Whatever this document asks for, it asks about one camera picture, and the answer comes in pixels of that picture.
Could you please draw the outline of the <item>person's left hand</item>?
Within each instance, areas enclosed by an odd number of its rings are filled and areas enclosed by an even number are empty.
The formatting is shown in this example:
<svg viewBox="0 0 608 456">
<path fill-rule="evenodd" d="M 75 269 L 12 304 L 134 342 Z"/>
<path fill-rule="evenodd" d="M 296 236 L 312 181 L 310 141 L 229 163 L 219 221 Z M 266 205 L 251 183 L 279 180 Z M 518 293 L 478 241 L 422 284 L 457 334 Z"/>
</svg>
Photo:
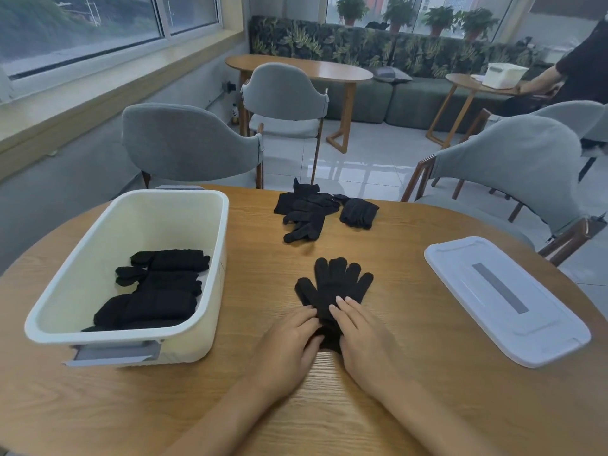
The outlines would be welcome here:
<svg viewBox="0 0 608 456">
<path fill-rule="evenodd" d="M 280 330 L 281 319 L 263 335 L 244 377 L 261 379 L 264 383 L 290 384 L 295 391 L 309 373 L 303 371 L 303 350 L 317 329 Z"/>
</svg>

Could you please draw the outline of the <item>person's right hand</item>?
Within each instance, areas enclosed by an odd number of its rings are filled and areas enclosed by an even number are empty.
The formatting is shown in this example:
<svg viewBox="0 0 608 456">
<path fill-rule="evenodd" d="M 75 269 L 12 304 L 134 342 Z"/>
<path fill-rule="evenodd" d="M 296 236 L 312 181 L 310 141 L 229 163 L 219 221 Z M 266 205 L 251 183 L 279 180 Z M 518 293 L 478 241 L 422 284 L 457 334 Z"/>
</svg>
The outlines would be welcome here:
<svg viewBox="0 0 608 456">
<path fill-rule="evenodd" d="M 333 305 L 343 314 L 339 321 L 343 332 L 340 347 L 348 374 L 363 391 L 384 404 L 396 395 L 408 377 L 405 358 L 395 337 L 376 315 L 374 329 L 357 330 L 344 312 L 344 299 L 337 297 Z"/>
</svg>

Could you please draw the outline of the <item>black knit glove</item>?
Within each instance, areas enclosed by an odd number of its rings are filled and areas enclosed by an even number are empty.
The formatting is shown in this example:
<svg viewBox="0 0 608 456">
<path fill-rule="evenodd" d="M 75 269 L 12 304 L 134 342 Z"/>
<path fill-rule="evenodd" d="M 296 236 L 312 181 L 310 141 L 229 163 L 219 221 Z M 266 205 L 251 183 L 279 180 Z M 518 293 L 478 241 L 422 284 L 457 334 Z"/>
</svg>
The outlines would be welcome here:
<svg viewBox="0 0 608 456">
<path fill-rule="evenodd" d="M 362 300 L 373 283 L 371 273 L 361 273 L 358 263 L 348 263 L 345 258 L 327 260 L 319 258 L 314 265 L 315 283 L 308 278 L 300 278 L 295 284 L 295 293 L 303 306 L 312 306 L 317 310 L 321 327 L 315 332 L 323 336 L 320 345 L 322 350 L 331 350 L 342 354 L 340 338 L 342 331 L 338 322 L 331 315 L 329 307 L 336 303 L 336 298 Z"/>
</svg>

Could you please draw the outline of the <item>person's left forearm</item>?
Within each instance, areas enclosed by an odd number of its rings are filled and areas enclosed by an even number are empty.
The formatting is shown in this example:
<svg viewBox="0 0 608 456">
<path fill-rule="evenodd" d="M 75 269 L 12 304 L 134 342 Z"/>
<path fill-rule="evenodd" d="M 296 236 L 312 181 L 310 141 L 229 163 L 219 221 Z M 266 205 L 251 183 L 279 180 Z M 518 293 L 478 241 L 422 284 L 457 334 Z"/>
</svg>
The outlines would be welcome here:
<svg viewBox="0 0 608 456">
<path fill-rule="evenodd" d="M 293 385 L 244 377 L 160 456 L 231 456 L 261 417 Z"/>
</svg>

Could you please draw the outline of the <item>person's right forearm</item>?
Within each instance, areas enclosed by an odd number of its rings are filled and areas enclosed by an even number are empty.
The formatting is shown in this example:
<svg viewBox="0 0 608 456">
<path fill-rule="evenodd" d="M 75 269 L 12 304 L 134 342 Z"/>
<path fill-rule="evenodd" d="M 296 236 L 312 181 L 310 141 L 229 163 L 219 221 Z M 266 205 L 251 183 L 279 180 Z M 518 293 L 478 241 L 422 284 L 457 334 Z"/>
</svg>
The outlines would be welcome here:
<svg viewBox="0 0 608 456">
<path fill-rule="evenodd" d="M 414 380 L 389 377 L 372 395 L 432 456 L 505 456 Z"/>
</svg>

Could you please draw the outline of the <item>bundled black glove pair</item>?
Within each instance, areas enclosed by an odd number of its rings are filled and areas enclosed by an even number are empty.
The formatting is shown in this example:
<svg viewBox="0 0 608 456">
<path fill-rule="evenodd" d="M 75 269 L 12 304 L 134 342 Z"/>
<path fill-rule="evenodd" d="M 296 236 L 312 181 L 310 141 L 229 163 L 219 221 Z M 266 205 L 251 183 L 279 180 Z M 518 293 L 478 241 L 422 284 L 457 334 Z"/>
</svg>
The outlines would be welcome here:
<svg viewBox="0 0 608 456">
<path fill-rule="evenodd" d="M 342 205 L 340 222 L 352 228 L 371 229 L 379 206 L 364 199 L 349 198 L 341 194 L 334 195 L 333 199 Z"/>
</svg>

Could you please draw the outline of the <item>pile of loose black gloves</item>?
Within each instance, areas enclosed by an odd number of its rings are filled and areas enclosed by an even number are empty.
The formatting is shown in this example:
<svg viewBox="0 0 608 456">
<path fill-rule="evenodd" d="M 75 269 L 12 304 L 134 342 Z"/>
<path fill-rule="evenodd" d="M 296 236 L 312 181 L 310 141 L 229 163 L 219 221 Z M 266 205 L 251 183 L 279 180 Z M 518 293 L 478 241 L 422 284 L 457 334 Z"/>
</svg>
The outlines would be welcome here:
<svg viewBox="0 0 608 456">
<path fill-rule="evenodd" d="M 340 210 L 340 203 L 332 195 L 321 193 L 316 184 L 300 183 L 294 179 L 293 192 L 281 193 L 275 214 L 283 215 L 283 224 L 293 224 L 292 231 L 285 234 L 283 241 L 316 241 L 323 229 L 325 217 Z"/>
</svg>

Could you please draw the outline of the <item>folded black glove pair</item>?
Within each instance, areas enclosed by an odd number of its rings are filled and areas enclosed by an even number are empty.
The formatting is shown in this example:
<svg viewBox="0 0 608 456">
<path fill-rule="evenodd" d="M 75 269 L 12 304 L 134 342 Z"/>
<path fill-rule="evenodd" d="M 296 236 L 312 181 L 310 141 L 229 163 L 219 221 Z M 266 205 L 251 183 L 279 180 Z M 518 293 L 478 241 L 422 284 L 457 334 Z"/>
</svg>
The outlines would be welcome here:
<svg viewBox="0 0 608 456">
<path fill-rule="evenodd" d="M 154 329 L 179 325 L 195 312 L 196 296 L 186 291 L 133 292 L 109 299 L 82 332 Z"/>
<path fill-rule="evenodd" d="M 202 281 L 198 278 L 199 274 L 191 270 L 116 269 L 116 284 L 122 287 L 137 284 L 134 292 L 183 291 L 198 297 L 202 294 Z"/>
<path fill-rule="evenodd" d="M 148 271 L 191 271 L 203 272 L 209 269 L 211 257 L 203 250 L 172 249 L 141 251 L 130 256 L 131 265 Z"/>
</svg>

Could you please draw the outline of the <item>white lid with grey strip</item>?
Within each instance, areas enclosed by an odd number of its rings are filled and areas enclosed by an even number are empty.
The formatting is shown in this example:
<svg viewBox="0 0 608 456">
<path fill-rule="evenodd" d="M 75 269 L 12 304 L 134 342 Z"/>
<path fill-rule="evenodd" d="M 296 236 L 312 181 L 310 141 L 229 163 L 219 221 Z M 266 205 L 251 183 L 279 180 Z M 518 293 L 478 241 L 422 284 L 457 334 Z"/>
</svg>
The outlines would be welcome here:
<svg viewBox="0 0 608 456">
<path fill-rule="evenodd" d="M 522 367 L 543 367 L 592 339 L 571 309 L 483 237 L 432 244 L 424 258 L 500 351 Z"/>
</svg>

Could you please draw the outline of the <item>grey upholstered chair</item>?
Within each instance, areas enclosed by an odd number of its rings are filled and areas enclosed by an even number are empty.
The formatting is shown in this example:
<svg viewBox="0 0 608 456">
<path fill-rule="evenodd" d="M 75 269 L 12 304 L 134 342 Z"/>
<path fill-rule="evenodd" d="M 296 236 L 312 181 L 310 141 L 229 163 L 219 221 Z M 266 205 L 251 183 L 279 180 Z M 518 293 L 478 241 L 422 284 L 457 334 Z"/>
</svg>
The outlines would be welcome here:
<svg viewBox="0 0 608 456">
<path fill-rule="evenodd" d="M 601 120 L 604 106 L 593 101 L 554 104 L 526 115 L 491 118 L 482 132 L 465 142 L 472 149 L 476 177 L 496 185 L 538 175 L 546 183 L 574 178 L 580 140 Z"/>
<path fill-rule="evenodd" d="M 316 149 L 311 183 L 315 180 L 322 140 L 323 123 L 328 112 L 329 96 L 318 92 L 306 73 L 298 67 L 270 62 L 258 66 L 241 86 L 241 102 L 246 135 L 309 139 Z"/>
<path fill-rule="evenodd" d="M 210 182 L 256 170 L 264 188 L 263 135 L 241 136 L 215 114 L 194 106 L 143 103 L 121 116 L 122 145 L 145 188 L 154 177 Z"/>
<path fill-rule="evenodd" d="M 586 213 L 576 197 L 576 162 L 582 152 L 578 136 L 552 118 L 519 115 L 420 161 L 401 198 L 450 210 L 493 226 L 533 248 L 512 223 L 441 195 L 425 195 L 430 179 L 449 177 L 494 188 L 522 203 L 550 229 L 549 243 L 538 251 L 559 267 L 607 227 Z"/>
</svg>

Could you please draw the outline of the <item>white plastic storage bin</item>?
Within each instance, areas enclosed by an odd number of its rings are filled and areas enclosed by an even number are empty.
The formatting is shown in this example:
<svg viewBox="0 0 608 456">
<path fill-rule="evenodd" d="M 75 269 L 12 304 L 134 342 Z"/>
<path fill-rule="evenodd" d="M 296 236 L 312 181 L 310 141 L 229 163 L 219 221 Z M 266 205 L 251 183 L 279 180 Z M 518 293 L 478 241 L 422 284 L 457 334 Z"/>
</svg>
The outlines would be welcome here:
<svg viewBox="0 0 608 456">
<path fill-rule="evenodd" d="M 197 362 L 212 349 L 227 266 L 229 199 L 216 190 L 158 189 L 125 193 L 85 233 L 28 314 L 24 330 L 37 344 L 75 350 L 67 367 L 128 367 Z M 83 332 L 111 297 L 127 294 L 115 269 L 136 252 L 203 250 L 202 294 L 194 314 L 162 328 Z"/>
</svg>

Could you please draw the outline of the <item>leaf pattern green sofa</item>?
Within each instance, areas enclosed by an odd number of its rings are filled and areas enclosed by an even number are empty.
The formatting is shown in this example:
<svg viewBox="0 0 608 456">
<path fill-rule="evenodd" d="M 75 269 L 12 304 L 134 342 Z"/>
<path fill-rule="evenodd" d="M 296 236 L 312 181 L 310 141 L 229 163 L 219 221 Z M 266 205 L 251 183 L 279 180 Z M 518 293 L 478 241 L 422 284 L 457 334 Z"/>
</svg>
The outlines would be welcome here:
<svg viewBox="0 0 608 456">
<path fill-rule="evenodd" d="M 526 46 L 452 37 L 346 27 L 333 23 L 255 15 L 248 24 L 250 52 L 322 60 L 369 71 L 393 67 L 412 78 L 384 83 L 376 78 L 356 87 L 352 120 L 428 130 L 452 85 L 450 73 L 485 73 L 491 62 L 532 67 L 539 51 Z"/>
</svg>

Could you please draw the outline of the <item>grey cushion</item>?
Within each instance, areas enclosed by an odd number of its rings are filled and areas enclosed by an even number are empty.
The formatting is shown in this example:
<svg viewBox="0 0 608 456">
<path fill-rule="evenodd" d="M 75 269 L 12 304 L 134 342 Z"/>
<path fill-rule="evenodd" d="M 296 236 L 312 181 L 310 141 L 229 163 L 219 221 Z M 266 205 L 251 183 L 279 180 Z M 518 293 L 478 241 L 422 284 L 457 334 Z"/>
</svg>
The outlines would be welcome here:
<svg viewBox="0 0 608 456">
<path fill-rule="evenodd" d="M 413 78 L 395 67 L 371 67 L 368 69 L 373 79 L 380 83 L 404 84 L 410 83 Z"/>
</svg>

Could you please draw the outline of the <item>oval wooden table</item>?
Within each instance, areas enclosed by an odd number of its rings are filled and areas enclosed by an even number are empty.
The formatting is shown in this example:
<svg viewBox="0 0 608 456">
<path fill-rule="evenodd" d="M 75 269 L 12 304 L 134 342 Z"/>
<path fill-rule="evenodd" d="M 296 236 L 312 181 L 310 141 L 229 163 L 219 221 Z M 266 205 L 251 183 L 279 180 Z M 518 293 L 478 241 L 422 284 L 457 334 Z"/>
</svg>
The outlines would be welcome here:
<svg viewBox="0 0 608 456">
<path fill-rule="evenodd" d="M 339 152 L 343 154 L 347 153 L 356 86 L 359 83 L 373 79 L 373 74 L 364 68 L 348 64 L 285 58 L 264 54 L 239 54 L 225 59 L 227 66 L 239 71 L 240 83 L 244 83 L 249 79 L 255 68 L 271 62 L 279 62 L 300 68 L 311 79 L 343 83 L 344 97 L 339 130 L 327 136 L 326 141 Z"/>
</svg>

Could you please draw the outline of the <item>white framed window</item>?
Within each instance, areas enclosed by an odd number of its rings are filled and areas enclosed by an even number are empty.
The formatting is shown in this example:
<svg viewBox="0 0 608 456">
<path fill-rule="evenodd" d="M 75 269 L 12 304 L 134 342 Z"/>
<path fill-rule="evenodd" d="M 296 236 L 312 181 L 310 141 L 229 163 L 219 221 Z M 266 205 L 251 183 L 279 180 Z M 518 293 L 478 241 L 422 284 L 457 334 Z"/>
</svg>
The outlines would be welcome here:
<svg viewBox="0 0 608 456">
<path fill-rule="evenodd" d="M 220 0 L 0 0 L 0 103 L 221 31 Z"/>
</svg>

